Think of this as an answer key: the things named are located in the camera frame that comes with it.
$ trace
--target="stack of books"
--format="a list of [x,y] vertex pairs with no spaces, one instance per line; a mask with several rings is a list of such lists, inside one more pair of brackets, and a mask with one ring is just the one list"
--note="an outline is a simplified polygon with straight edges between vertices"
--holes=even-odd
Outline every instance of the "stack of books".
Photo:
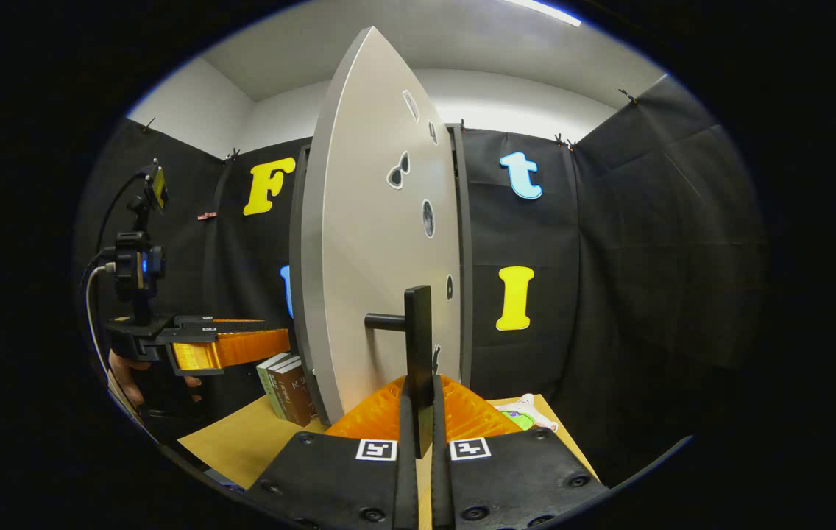
[[278,353],[258,365],[258,376],[277,418],[305,427],[316,416],[300,356]]

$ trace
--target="white wall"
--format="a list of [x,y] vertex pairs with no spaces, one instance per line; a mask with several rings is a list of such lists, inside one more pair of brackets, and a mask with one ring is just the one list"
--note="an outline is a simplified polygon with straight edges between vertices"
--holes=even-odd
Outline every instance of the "white wall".
[[127,117],[176,140],[225,158],[254,107],[239,87],[197,57],[150,91]]
[[[535,81],[485,71],[415,70],[445,123],[540,138],[579,141],[616,110],[583,95]],[[251,151],[314,134],[328,81],[259,101],[237,135]]]

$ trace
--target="tan tabletop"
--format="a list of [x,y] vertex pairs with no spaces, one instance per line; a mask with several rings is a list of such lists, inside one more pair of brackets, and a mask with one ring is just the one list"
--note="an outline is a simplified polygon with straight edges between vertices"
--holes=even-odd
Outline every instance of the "tan tabletop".
[[[518,399],[494,399],[488,403],[499,406]],[[565,425],[559,422],[559,417],[542,395],[536,395],[534,406],[543,416],[559,424],[556,435],[597,479],[598,474],[592,469],[592,464],[587,461],[572,435]],[[300,431],[324,433],[326,430],[327,427],[317,419],[312,420],[310,425],[301,427],[277,418],[267,396],[262,396],[236,413],[217,420],[213,425],[186,437],[180,437],[180,443],[216,472],[247,490],[294,434]],[[420,496],[419,528],[431,529],[431,450],[429,449],[422,459],[417,460],[415,465],[418,470]]]

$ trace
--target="yellow letter f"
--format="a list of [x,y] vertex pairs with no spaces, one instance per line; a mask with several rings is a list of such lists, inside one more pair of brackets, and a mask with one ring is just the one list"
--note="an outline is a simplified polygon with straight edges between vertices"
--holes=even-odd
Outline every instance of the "yellow letter f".
[[274,203],[268,200],[267,192],[270,191],[271,196],[276,197],[284,185],[284,172],[294,172],[294,167],[297,167],[297,162],[293,158],[281,158],[251,168],[254,180],[251,182],[251,194],[244,205],[244,215],[270,211]]

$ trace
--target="ceiling light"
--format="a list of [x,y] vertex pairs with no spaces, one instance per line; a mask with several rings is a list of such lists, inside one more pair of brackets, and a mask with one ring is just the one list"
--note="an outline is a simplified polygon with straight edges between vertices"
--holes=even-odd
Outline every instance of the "ceiling light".
[[529,7],[530,10],[539,11],[539,13],[549,15],[553,19],[563,21],[566,24],[572,24],[574,27],[579,27],[582,24],[582,21],[572,15],[565,14],[555,9],[555,7],[545,6],[545,4],[540,4],[533,0],[506,0],[506,2],[516,4],[517,6]]

